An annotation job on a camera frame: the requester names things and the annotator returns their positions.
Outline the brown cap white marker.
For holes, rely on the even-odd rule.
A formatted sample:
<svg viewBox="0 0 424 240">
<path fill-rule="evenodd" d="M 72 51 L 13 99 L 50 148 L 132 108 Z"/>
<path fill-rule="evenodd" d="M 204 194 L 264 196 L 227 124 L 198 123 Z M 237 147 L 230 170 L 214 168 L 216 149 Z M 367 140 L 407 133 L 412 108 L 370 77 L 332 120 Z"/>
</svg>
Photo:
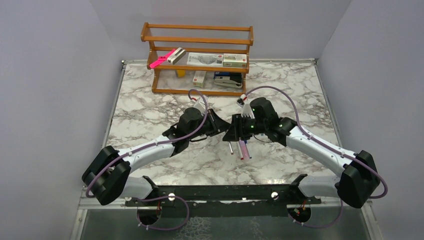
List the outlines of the brown cap white marker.
<svg viewBox="0 0 424 240">
<path fill-rule="evenodd" d="M 233 147 L 232 147 L 231 142 L 228 142 L 228 146 L 229 146 L 230 154 L 233 155 L 234 154 L 234 150 L 233 150 Z"/>
</svg>

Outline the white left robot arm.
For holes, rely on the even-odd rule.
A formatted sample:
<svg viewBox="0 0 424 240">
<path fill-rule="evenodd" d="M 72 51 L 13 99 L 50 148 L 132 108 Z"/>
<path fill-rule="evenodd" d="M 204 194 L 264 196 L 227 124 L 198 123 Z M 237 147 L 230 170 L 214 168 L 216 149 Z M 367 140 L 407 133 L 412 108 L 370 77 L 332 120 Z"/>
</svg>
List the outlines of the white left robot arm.
<svg viewBox="0 0 424 240">
<path fill-rule="evenodd" d="M 205 140 L 224 133 L 230 123 L 221 119 L 213 109 L 200 111 L 187 108 L 179 121 L 156 139 L 122 150 L 111 145 L 101 149 L 81 180 L 87 185 L 90 198 L 108 205 L 118 198 L 138 198 L 144 205 L 157 200 L 156 185 L 146 176 L 131 177 L 130 174 L 154 161 L 173 157 L 184 151 L 198 137 Z"/>
</svg>

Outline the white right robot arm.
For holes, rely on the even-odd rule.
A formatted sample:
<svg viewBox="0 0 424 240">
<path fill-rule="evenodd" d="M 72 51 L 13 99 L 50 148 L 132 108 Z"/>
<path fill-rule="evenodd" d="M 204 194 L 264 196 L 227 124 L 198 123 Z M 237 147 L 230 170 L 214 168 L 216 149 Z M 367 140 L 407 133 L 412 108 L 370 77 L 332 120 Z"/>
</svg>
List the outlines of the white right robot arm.
<svg viewBox="0 0 424 240">
<path fill-rule="evenodd" d="M 252 114 L 234 114 L 223 141 L 239 142 L 264 134 L 271 142 L 300 151 L 334 173 L 334 176 L 298 177 L 288 190 L 292 202 L 300 204 L 316 196 L 334 197 L 360 209 L 381 183 L 369 152 L 355 153 L 314 136 L 295 120 L 279 117 L 265 97 L 256 98 L 243 107 L 250 109 Z"/>
</svg>

